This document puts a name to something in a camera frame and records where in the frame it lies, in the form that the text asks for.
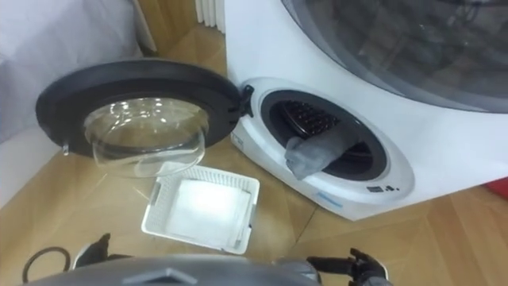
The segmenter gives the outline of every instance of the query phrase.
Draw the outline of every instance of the washing machine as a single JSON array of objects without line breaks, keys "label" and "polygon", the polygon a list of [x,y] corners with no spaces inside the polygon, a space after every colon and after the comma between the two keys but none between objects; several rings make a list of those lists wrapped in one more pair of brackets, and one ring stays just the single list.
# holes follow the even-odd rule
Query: washing machine
[{"label": "washing machine", "polygon": [[[508,4],[226,1],[229,78],[252,87],[232,140],[320,206],[366,218],[508,174]],[[362,138],[298,181],[291,137]]]},{"label": "washing machine", "polygon": [[[321,207],[366,218],[508,174],[508,9],[496,1],[229,0],[229,78],[167,60],[82,68],[37,101],[64,153],[167,176],[230,136]],[[287,143],[360,139],[297,180]]]}]

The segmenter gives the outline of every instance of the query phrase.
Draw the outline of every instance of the open washing machine door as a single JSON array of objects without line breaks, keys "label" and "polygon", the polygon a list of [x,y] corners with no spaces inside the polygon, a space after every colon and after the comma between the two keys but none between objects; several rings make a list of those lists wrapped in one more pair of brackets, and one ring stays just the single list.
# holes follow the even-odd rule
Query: open washing machine door
[{"label": "open washing machine door", "polygon": [[143,59],[84,68],[54,82],[37,119],[64,152],[108,173],[165,176],[194,166],[243,114],[237,88],[189,64]]}]

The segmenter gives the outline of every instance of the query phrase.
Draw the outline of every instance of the cloth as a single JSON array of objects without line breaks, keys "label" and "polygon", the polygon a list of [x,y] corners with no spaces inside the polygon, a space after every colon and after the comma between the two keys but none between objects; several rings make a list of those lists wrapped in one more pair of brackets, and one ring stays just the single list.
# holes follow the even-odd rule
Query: cloth
[{"label": "cloth", "polygon": [[322,171],[360,139],[344,123],[307,140],[292,137],[286,146],[286,165],[297,180]]},{"label": "cloth", "polygon": [[37,97],[55,79],[140,55],[131,0],[0,0],[0,7],[0,143],[37,124]]}]

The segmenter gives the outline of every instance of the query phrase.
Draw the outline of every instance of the wooden floor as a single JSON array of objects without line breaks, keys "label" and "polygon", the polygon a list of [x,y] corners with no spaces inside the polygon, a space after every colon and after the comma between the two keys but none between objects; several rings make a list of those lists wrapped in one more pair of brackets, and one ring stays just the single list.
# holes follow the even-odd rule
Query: wooden floor
[{"label": "wooden floor", "polygon": [[[224,39],[212,29],[198,27],[168,56],[226,72]],[[343,257],[356,247],[383,261],[395,285],[508,285],[508,202],[482,187],[348,222],[254,165],[228,140],[209,149],[202,165],[261,181],[247,257]],[[37,250],[58,245],[76,255],[106,232],[111,253],[214,253],[140,231],[151,182],[105,175],[87,158],[55,156],[0,210],[0,285],[20,284],[23,264]],[[58,254],[42,257],[30,278],[62,267]],[[346,277],[324,280],[347,285]]]}]

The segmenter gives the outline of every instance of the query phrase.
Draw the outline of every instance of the plastic basket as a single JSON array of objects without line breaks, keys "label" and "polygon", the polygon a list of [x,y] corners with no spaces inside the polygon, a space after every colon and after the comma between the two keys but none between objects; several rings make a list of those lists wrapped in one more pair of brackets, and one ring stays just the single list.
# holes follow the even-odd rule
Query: plastic basket
[{"label": "plastic basket", "polygon": [[160,177],[141,229],[163,238],[243,254],[259,190],[256,179],[200,166]]}]

